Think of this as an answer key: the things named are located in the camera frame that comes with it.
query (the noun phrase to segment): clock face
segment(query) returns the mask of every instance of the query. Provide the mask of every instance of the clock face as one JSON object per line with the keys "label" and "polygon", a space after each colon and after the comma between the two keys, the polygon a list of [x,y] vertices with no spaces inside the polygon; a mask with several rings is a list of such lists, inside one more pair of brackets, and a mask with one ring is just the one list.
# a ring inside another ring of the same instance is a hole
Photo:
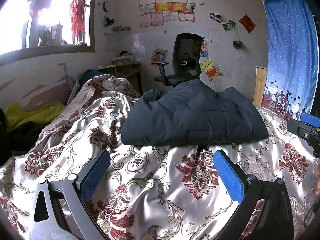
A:
{"label": "clock face", "polygon": [[109,3],[108,1],[104,2],[104,3],[102,4],[102,8],[103,8],[103,10],[104,10],[105,12],[109,12],[110,9],[111,9],[110,3]]}

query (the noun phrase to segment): curtain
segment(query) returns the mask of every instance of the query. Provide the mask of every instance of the curtain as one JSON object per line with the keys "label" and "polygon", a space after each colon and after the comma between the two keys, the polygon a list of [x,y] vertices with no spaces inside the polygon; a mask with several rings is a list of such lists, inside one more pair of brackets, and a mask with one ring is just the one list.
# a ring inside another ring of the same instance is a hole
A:
{"label": "curtain", "polygon": [[268,72],[262,106],[299,119],[313,104],[319,69],[316,27],[304,0],[263,0],[268,22]]}

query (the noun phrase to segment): white wall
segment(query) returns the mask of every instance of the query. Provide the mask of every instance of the white wall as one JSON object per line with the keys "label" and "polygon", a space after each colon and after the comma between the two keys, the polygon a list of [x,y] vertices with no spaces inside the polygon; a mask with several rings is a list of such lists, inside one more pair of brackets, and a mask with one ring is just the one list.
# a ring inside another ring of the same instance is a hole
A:
{"label": "white wall", "polygon": [[[70,90],[63,79],[64,67],[58,66],[60,63],[65,63],[67,74],[73,78],[89,68],[111,63],[111,58],[118,55],[118,37],[112,31],[112,27],[117,26],[117,0],[108,0],[111,4],[111,11],[108,13],[102,10],[104,1],[106,0],[95,1],[96,53],[48,55],[0,66],[0,108],[4,109],[8,104],[18,102],[26,110],[33,110],[48,102],[68,99]],[[114,18],[114,25],[104,27],[104,16]]]}
{"label": "white wall", "polygon": [[[243,48],[233,48],[235,33],[225,32],[222,24],[210,19],[210,12],[219,12],[225,22],[235,19],[240,40],[244,43]],[[250,34],[239,23],[245,14],[257,26]],[[119,33],[119,50],[132,52],[143,62],[144,90],[167,89],[153,80],[154,76],[160,75],[157,67],[149,65],[154,46],[169,49],[167,60],[171,62],[175,36],[178,33],[191,32],[203,34],[205,37],[211,35],[209,57],[223,73],[223,76],[218,76],[213,82],[209,82],[202,74],[202,80],[216,91],[233,86],[246,97],[253,98],[255,66],[267,66],[268,59],[267,21],[262,0],[204,0],[204,5],[197,5],[195,9],[195,19],[195,22],[189,23],[165,22],[165,25],[161,26],[140,28],[139,0],[118,0],[118,23],[132,28]],[[171,65],[166,66],[166,74],[173,74]]]}

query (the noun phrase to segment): bed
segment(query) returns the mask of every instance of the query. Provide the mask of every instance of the bed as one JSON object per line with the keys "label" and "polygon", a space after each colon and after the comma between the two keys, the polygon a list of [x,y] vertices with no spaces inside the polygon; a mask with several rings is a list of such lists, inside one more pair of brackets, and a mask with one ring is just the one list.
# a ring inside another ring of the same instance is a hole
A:
{"label": "bed", "polygon": [[[269,137],[255,143],[139,147],[121,143],[121,128],[138,100],[126,79],[94,77],[40,134],[28,154],[0,168],[0,203],[12,226],[28,239],[29,217],[39,178],[62,180],[78,173],[101,149],[111,165],[93,198],[85,204],[114,240],[213,239],[237,207],[215,167],[213,153],[223,149],[245,173],[285,180],[295,238],[315,201],[318,160],[306,141],[287,130],[286,121],[257,107]],[[261,200],[243,232],[254,229]],[[69,218],[64,201],[61,206]],[[69,222],[75,234],[79,234]]]}

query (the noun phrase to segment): blue textured pad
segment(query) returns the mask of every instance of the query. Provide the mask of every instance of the blue textured pad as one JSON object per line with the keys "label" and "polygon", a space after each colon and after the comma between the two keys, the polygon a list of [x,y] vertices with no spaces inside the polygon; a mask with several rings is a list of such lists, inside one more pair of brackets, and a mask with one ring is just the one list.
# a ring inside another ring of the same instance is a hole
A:
{"label": "blue textured pad", "polygon": [[314,127],[320,127],[320,119],[311,114],[302,113],[300,115],[301,121],[311,124]]}
{"label": "blue textured pad", "polygon": [[92,199],[100,181],[110,166],[110,153],[106,150],[85,177],[81,185],[80,200],[82,203]]}
{"label": "blue textured pad", "polygon": [[230,164],[225,160],[220,151],[216,151],[213,156],[213,164],[221,177],[232,200],[241,204],[244,198],[244,187],[237,174]]}

